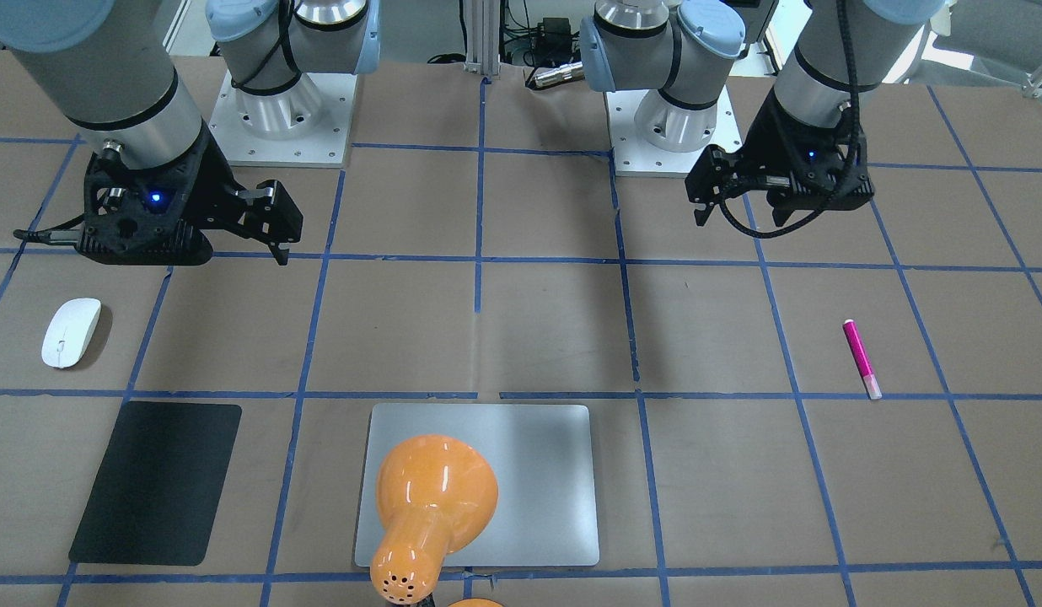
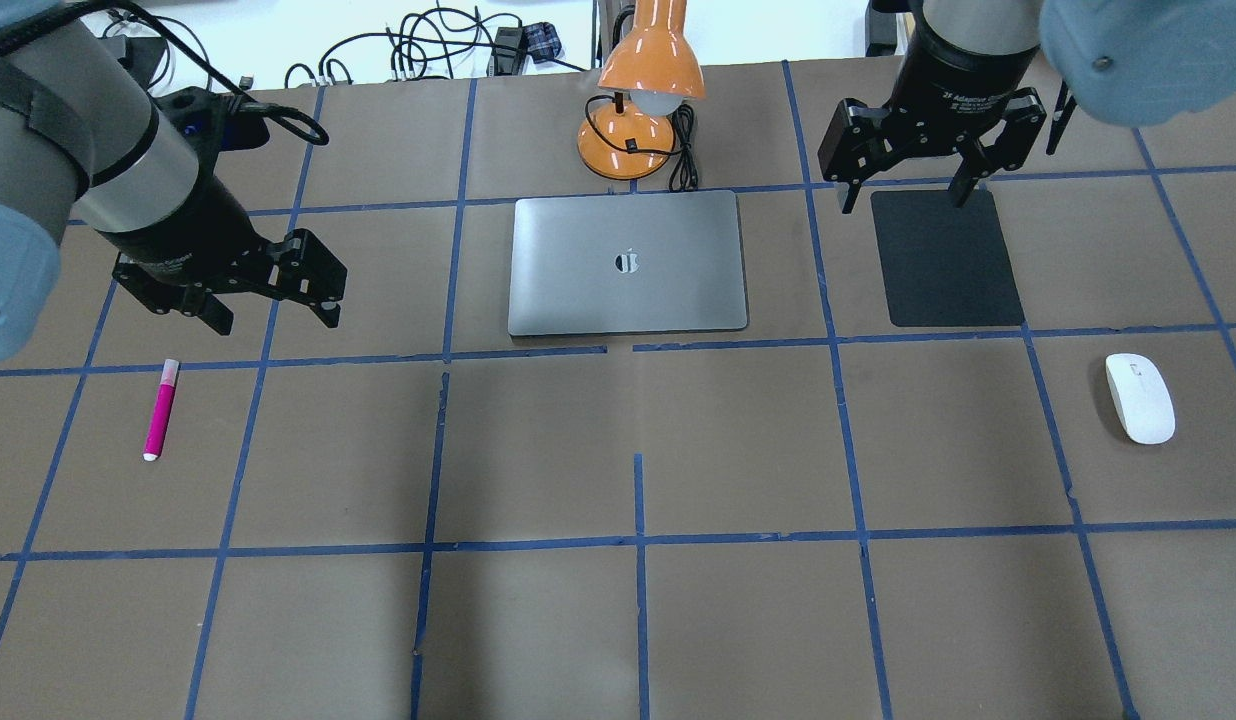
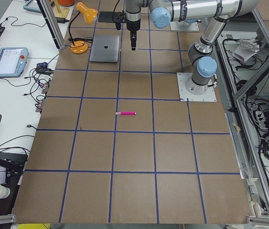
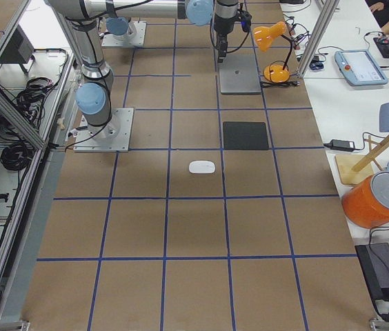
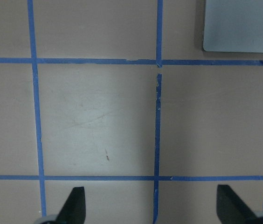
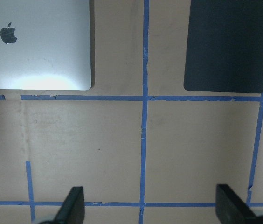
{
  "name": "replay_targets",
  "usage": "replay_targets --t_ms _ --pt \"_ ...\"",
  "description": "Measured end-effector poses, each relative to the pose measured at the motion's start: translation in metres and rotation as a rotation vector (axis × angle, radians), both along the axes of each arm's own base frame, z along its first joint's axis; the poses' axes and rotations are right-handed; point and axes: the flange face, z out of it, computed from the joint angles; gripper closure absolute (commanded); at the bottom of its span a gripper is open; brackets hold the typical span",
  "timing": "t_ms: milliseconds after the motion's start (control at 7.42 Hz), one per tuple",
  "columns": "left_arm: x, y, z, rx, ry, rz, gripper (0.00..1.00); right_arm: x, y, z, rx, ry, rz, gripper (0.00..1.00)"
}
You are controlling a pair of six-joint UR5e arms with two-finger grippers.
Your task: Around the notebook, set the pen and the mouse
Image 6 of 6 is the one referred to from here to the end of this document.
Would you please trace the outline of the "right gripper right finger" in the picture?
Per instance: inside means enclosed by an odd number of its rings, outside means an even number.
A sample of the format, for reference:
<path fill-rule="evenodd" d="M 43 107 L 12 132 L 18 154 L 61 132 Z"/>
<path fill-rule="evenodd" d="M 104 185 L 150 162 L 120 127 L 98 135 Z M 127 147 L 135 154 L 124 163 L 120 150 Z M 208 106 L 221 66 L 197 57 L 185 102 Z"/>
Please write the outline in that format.
<path fill-rule="evenodd" d="M 221 224 L 261 224 L 262 220 L 227 185 L 217 184 L 215 213 Z"/>

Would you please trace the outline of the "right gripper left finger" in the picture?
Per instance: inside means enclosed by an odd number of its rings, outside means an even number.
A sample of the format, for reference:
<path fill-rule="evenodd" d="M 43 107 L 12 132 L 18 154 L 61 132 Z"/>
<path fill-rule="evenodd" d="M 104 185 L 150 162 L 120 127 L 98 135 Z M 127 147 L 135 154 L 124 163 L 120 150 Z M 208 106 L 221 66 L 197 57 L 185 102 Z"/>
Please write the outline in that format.
<path fill-rule="evenodd" d="M 54 224 L 82 224 L 85 218 L 83 186 L 72 187 L 53 219 Z"/>

